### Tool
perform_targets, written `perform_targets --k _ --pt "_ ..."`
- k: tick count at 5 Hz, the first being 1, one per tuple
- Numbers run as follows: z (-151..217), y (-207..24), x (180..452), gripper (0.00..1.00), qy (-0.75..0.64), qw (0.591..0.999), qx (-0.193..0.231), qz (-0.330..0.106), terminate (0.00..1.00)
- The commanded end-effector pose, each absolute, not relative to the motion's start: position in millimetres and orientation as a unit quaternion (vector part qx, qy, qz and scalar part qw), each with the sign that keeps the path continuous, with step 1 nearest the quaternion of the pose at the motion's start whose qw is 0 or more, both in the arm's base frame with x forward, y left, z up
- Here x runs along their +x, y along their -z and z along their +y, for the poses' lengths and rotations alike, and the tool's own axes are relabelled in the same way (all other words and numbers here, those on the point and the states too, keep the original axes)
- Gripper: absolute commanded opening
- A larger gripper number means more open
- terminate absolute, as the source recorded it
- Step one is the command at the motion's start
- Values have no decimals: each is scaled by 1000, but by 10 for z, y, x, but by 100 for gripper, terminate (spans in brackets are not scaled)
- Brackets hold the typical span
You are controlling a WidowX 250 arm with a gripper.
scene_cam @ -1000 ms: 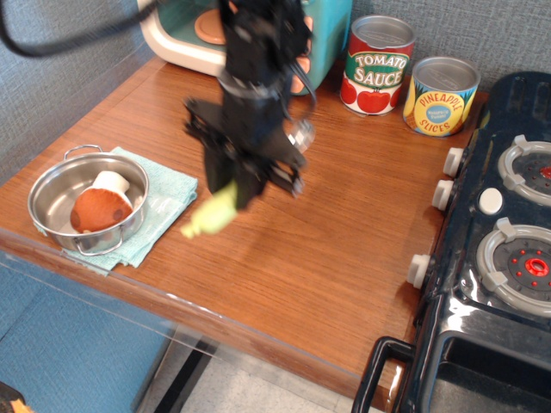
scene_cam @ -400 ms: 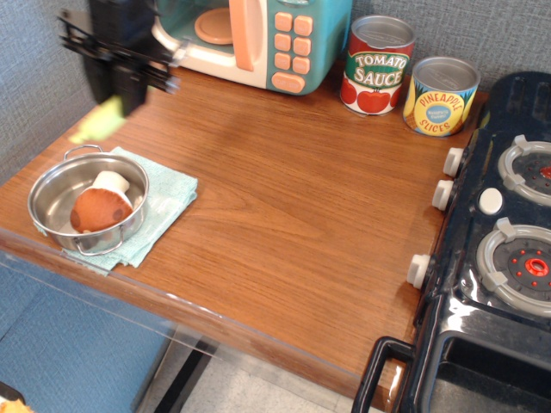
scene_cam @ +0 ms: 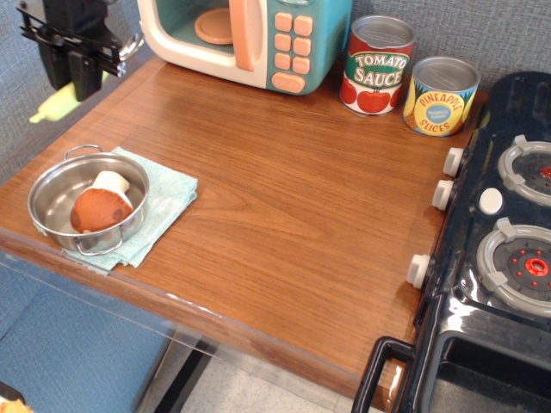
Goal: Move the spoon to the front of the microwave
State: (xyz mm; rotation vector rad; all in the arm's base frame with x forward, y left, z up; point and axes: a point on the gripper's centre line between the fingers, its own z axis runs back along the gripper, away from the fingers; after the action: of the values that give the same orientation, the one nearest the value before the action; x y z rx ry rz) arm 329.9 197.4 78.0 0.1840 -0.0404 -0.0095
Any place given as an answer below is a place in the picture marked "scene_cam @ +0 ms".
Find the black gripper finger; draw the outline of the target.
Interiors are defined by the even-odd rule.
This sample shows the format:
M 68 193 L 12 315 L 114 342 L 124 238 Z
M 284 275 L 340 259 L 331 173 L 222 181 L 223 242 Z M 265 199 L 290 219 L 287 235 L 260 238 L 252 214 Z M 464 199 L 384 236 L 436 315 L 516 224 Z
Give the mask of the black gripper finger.
M 69 62 L 62 40 L 40 43 L 39 52 L 48 80 L 55 90 L 69 83 Z
M 83 102 L 102 87 L 102 70 L 90 57 L 80 52 L 68 54 L 71 81 L 78 102 Z

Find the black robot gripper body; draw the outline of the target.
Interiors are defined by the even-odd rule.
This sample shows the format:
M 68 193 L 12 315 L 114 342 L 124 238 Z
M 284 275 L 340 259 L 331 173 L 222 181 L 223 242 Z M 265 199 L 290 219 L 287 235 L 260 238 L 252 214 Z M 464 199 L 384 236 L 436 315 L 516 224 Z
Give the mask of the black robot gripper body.
M 102 71 L 115 75 L 121 62 L 120 39 L 106 25 L 111 1 L 19 1 L 22 35 L 36 42 L 62 40 L 65 51 L 80 52 Z

